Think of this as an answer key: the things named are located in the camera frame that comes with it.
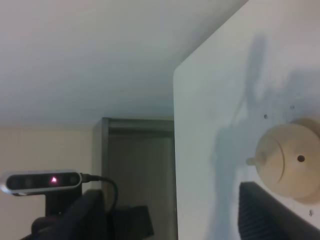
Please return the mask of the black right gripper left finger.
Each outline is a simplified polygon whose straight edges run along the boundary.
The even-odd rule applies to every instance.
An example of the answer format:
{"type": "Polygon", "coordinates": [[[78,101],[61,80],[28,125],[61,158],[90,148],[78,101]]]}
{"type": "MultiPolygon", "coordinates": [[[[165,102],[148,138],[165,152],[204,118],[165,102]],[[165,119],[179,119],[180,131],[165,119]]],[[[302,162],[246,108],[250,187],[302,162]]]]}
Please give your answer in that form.
{"type": "Polygon", "coordinates": [[[104,194],[88,190],[63,214],[37,218],[24,240],[106,240],[104,194]]]}

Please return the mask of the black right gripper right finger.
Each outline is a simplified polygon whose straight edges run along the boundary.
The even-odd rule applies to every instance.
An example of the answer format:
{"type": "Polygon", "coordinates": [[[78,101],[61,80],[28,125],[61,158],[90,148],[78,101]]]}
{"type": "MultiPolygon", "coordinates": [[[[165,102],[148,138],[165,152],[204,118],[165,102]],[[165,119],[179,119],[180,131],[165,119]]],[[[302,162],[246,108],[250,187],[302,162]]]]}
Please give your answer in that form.
{"type": "Polygon", "coordinates": [[[238,232],[242,240],[318,240],[320,230],[255,182],[239,185],[238,232]]]}

